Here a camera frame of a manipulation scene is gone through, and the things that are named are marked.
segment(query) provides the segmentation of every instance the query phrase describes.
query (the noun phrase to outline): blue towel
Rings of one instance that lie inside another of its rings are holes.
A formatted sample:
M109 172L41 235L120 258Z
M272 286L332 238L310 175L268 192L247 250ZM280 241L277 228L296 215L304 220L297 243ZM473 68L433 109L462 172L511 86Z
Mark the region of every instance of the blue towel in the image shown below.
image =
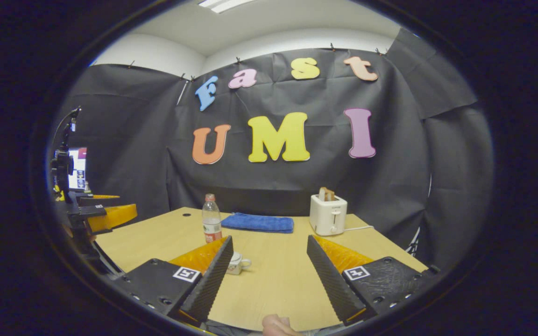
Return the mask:
M239 212L224 219L221 226L260 232L294 232L294 220L292 218L246 215Z

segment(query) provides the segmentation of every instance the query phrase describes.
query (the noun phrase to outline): ceiling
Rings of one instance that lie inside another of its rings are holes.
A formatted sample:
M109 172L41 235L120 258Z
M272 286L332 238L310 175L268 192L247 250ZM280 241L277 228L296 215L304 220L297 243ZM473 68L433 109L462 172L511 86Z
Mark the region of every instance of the ceiling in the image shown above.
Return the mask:
M395 38L399 25L349 0L256 0L220 14L188 0L135 28L203 56L267 34L302 28L346 28Z

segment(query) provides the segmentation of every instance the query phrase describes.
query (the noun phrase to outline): ceiling light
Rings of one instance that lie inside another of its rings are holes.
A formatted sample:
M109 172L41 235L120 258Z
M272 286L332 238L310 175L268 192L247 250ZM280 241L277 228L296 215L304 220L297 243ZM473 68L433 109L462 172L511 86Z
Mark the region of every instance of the ceiling light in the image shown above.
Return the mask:
M205 0L198 4L199 6L211 9L216 13L227 11L230 8L240 6L246 2L252 2L254 0Z

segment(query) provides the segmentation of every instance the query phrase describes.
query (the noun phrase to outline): computer screen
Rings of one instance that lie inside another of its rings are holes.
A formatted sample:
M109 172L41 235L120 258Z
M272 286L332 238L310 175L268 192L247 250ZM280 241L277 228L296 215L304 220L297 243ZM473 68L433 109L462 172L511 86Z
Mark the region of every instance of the computer screen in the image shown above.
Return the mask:
M70 156L74 159L74 172L68 175L69 188L81 189L85 188L86 181L86 147L70 148Z

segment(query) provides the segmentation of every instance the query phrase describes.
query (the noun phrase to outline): foam letter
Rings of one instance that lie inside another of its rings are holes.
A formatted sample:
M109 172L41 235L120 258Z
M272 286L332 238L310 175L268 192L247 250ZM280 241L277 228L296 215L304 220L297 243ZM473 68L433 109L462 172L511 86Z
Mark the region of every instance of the foam letter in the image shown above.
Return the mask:
M217 132L217 140L215 140L215 151L211 154L205 153L205 141L207 134L211 132L211 128L199 128L194 131L194 145L192 145L192 158L198 164L214 164L219 161L224 155L226 148L226 135L230 130L230 125L219 125L215 127Z
M296 79L311 79L316 78L320 74L320 70L315 66L317 61L312 58L295 59L292 61L292 76Z
M304 145L304 121L306 113L288 113L282 121L282 125L276 132L271 121L267 117L254 117L248 121L252 127L252 153L248 156L250 162L265 162L267 155L263 151L263 144L271 159L276 161L282 151L284 143L286 150L282 158L285 161L306 161L310 158Z
M217 76L211 77L206 81L203 86L199 87L194 94L200 99L200 110L203 112L211 103L215 100L215 97L211 97L211 94L215 93L217 88L215 83L217 81Z
M369 117L371 111L361 108L351 108L344 111L350 119L352 126L352 148L348 151L350 157L355 159L360 157L375 156L375 148L371 146L371 134L369 132Z
M230 89L237 89L239 87L251 87L256 83L256 70L246 69L236 72L234 78L228 84Z
M344 60L344 64L349 64L352 67L352 72L363 81L374 81L377 79L377 74L369 72L367 66L371 66L371 62L361 60L360 57L354 56Z

